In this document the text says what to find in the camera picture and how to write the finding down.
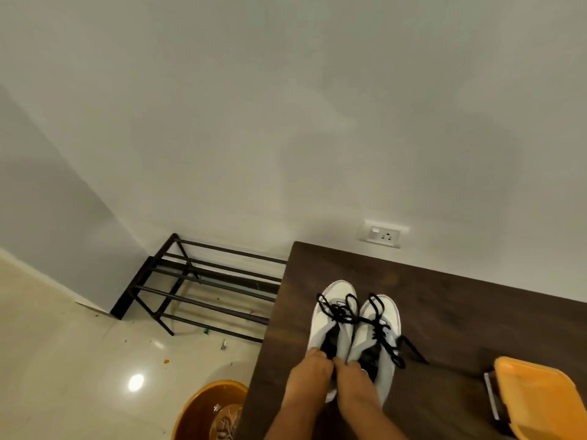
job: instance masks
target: shoelace bow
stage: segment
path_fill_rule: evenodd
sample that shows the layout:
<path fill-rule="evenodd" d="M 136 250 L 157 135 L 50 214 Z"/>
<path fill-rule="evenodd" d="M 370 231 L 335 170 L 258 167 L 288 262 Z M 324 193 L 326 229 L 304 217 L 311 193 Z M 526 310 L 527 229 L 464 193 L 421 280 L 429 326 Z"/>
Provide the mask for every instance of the shoelace bow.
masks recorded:
<path fill-rule="evenodd" d="M 391 357 L 393 364 L 395 364 L 396 367 L 398 367 L 399 369 L 406 368 L 406 362 L 399 355 L 400 348 L 403 344 L 407 345 L 407 347 L 409 347 L 411 351 L 414 352 L 414 354 L 420 362 L 424 364 L 429 364 L 428 361 L 426 361 L 426 359 L 424 358 L 424 356 L 418 351 L 418 349 L 415 348 L 412 342 L 408 340 L 408 338 L 405 335 L 400 335 L 396 338 L 396 346 L 392 346 L 387 342 L 387 334 L 385 333 L 385 329 L 391 330 L 391 327 L 382 318 L 383 312 L 385 311 L 385 306 L 379 296 L 375 295 L 374 293 L 369 294 L 368 300 L 371 303 L 371 306 L 373 306 L 373 308 L 375 309 L 375 318 L 372 320 L 355 315 L 350 306 L 350 299 L 353 299 L 355 301 L 356 308 L 358 309 L 359 302 L 357 301 L 356 297 L 354 295 L 351 295 L 350 293 L 345 297 L 344 304 L 331 304 L 321 293 L 319 293 L 316 296 L 316 300 L 318 301 L 318 304 L 322 311 L 337 323 L 348 323 L 354 325 L 361 321 L 363 323 L 372 325 L 373 340 L 377 340 L 379 343 L 381 343 L 385 351 Z M 377 301 L 381 305 L 381 313 L 379 313 L 379 308 L 376 305 L 375 301 Z"/>

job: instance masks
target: brown plastic basin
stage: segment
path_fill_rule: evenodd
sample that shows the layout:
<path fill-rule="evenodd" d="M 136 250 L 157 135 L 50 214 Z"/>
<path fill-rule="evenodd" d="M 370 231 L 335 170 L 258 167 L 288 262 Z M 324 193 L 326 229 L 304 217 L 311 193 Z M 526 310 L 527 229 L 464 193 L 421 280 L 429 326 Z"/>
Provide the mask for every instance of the brown plastic basin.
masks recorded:
<path fill-rule="evenodd" d="M 204 386 L 187 402 L 173 428 L 172 440 L 209 440 L 214 417 L 224 407 L 243 404 L 248 388 L 231 379 Z"/>

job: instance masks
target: table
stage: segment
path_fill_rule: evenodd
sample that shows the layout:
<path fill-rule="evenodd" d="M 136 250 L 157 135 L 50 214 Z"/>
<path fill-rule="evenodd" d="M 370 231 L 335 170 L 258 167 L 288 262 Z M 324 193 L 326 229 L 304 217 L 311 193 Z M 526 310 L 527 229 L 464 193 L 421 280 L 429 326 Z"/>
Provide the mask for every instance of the table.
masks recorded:
<path fill-rule="evenodd" d="M 255 367 L 237 440 L 262 439 L 304 357 L 316 294 L 335 280 L 391 296 L 431 362 L 396 370 L 384 412 L 411 439 L 501 439 L 482 380 L 507 355 L 561 369 L 587 395 L 587 303 L 296 242 Z M 355 438 L 333 402 L 315 439 Z"/>

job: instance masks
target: power outlet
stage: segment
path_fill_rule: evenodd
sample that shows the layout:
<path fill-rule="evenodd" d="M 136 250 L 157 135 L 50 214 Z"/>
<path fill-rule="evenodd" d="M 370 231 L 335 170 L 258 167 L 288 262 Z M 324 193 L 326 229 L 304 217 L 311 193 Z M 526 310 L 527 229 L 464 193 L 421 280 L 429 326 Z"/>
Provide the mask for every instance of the power outlet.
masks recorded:
<path fill-rule="evenodd" d="M 360 240 L 373 244 L 387 245 L 399 249 L 402 233 L 407 232 L 407 227 L 399 225 L 365 221 L 361 231 Z"/>

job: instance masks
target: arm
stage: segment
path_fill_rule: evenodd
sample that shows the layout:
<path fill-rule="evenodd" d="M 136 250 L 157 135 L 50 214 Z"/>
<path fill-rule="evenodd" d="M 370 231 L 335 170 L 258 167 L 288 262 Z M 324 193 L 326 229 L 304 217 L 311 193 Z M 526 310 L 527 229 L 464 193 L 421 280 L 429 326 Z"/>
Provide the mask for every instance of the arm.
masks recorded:
<path fill-rule="evenodd" d="M 383 413 L 375 386 L 359 363 L 351 361 L 347 365 L 340 358 L 335 358 L 334 366 L 338 385 L 338 408 L 359 440 L 407 440 Z"/>
<path fill-rule="evenodd" d="M 334 365 L 327 355 L 312 348 L 292 369 L 281 409 L 265 440 L 309 440 L 314 422 L 324 406 Z"/>

